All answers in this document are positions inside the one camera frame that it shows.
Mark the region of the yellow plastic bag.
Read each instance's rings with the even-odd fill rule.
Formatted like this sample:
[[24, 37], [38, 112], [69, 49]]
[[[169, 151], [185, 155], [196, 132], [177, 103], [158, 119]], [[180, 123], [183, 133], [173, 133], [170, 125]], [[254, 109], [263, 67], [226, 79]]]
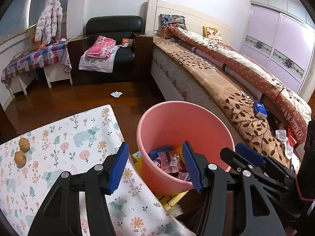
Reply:
[[176, 149], [176, 153], [180, 158], [180, 161], [185, 164], [184, 158], [183, 158], [183, 152], [182, 152], [182, 147], [177, 147]]

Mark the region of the clear printed snack bag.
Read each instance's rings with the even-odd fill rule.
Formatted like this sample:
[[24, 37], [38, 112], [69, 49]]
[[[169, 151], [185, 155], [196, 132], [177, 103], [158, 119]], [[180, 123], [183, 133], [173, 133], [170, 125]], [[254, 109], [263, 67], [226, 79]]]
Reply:
[[153, 163], [172, 177], [188, 182], [191, 180], [186, 165], [175, 151], [159, 152]]

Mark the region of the white crumpled cloth on bed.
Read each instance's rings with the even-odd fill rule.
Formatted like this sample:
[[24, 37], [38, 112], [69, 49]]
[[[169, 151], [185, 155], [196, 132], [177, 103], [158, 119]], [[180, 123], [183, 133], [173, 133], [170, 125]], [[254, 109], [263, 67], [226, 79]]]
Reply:
[[293, 157], [294, 149], [289, 143], [289, 138], [287, 137], [287, 132], [284, 129], [279, 129], [275, 131], [275, 137], [284, 144], [284, 153], [287, 159], [291, 160]]

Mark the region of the yellow box under bucket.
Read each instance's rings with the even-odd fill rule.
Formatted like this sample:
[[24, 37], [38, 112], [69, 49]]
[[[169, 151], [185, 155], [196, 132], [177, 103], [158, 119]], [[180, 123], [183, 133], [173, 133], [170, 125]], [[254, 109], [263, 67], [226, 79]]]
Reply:
[[[131, 155], [134, 168], [140, 177], [142, 177], [142, 156], [140, 152], [136, 152]], [[186, 194], [188, 191], [179, 193], [177, 195], [159, 195], [154, 193], [155, 197], [159, 200], [165, 210], [171, 210]]]

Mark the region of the red dotted quilt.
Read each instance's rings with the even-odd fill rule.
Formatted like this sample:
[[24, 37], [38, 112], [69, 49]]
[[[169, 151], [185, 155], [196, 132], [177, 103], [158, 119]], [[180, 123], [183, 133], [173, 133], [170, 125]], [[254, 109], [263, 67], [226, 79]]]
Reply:
[[217, 43], [197, 33], [180, 27], [167, 27], [173, 36], [189, 43], [220, 60], [237, 75], [267, 96], [280, 110], [292, 128], [294, 138], [302, 144], [307, 138], [307, 127], [311, 120], [310, 106], [287, 87], [275, 75], [256, 61], [237, 52], [228, 45]]

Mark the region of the floral bear tablecloth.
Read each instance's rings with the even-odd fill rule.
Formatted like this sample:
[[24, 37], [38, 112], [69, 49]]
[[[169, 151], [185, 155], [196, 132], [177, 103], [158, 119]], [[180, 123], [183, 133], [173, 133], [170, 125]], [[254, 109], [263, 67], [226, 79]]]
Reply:
[[[110, 105], [103, 105], [22, 135], [31, 147], [26, 164], [14, 155], [19, 138], [1, 145], [1, 212], [17, 235], [27, 235], [51, 186], [63, 171], [85, 173], [117, 153], [123, 135]], [[168, 213], [139, 176], [132, 160], [119, 188], [106, 197], [117, 235], [191, 235]]]

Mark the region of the walnut nearer table edge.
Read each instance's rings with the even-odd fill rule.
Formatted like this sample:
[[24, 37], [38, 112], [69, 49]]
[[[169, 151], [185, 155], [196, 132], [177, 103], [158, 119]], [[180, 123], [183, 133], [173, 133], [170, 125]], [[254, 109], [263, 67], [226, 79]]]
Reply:
[[26, 164], [26, 155], [22, 151], [17, 151], [14, 154], [14, 162], [16, 163], [17, 166], [23, 167]]

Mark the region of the walnut farther one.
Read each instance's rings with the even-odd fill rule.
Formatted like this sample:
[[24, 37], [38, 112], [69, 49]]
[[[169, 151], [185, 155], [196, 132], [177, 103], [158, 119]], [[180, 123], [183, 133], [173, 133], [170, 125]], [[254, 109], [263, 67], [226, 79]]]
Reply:
[[30, 147], [31, 146], [30, 146], [29, 140], [27, 138], [22, 137], [19, 140], [19, 148], [22, 152], [24, 152], [24, 153], [28, 152]]

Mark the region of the yellow red pillow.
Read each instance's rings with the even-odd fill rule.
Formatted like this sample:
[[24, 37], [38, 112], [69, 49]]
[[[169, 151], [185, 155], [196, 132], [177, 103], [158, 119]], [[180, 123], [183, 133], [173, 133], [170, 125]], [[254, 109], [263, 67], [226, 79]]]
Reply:
[[203, 36], [216, 43], [223, 44], [221, 30], [213, 27], [203, 26]]

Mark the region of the white tissue on floor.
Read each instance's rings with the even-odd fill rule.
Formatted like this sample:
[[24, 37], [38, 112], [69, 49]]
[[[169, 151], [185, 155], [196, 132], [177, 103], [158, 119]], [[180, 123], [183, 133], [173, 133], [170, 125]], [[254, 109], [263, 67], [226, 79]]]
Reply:
[[119, 98], [122, 95], [122, 92], [116, 91], [116, 92], [112, 92], [110, 95], [114, 98]]

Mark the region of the lilac sliding wardrobe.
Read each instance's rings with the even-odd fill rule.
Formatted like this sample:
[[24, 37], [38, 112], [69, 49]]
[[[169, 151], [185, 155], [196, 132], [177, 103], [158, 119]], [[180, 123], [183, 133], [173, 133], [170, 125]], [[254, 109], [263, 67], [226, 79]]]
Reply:
[[273, 73], [305, 101], [314, 91], [314, 23], [289, 0], [251, 0], [241, 53]]

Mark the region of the white side table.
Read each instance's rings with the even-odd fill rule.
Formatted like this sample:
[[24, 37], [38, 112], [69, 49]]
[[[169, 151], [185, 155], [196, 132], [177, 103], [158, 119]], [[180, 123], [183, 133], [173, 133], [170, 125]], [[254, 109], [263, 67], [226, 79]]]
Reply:
[[[64, 65], [61, 63], [55, 63], [53, 65], [49, 65], [40, 70], [44, 73], [45, 81], [49, 88], [52, 87], [52, 83], [59, 82], [63, 80], [68, 80], [70, 84], [73, 84], [71, 74], [66, 74], [64, 72]], [[15, 98], [15, 94], [19, 92], [23, 92], [24, 95], [27, 95], [27, 87], [34, 81], [38, 80], [39, 70], [35, 69], [33, 71], [28, 71], [26, 73], [22, 73], [11, 79], [11, 84], [8, 87], [8, 91], [12, 98]]]

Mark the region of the plaid checkered tablecloth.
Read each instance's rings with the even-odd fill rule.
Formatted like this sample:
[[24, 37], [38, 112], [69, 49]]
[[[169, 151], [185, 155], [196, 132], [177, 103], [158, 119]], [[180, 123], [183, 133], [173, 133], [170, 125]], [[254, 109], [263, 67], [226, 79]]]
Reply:
[[27, 56], [10, 63], [2, 71], [1, 82], [9, 88], [12, 78], [55, 63], [61, 63], [64, 66], [65, 74], [68, 75], [71, 72], [67, 43], [47, 46], [43, 50], [29, 53]]

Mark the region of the pink folded blanket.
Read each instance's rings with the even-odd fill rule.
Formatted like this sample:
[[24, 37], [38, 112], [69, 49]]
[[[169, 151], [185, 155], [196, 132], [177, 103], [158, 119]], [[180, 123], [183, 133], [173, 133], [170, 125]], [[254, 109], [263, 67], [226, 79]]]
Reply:
[[108, 59], [116, 41], [105, 36], [99, 36], [94, 45], [85, 53], [87, 59]]

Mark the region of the hanging floral puffer jacket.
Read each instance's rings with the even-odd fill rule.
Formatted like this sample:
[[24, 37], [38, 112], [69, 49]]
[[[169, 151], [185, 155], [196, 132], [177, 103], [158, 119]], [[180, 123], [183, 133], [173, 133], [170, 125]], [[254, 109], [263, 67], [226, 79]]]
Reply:
[[52, 40], [61, 38], [63, 8], [60, 0], [45, 0], [44, 9], [38, 18], [35, 42], [41, 42], [48, 45]]

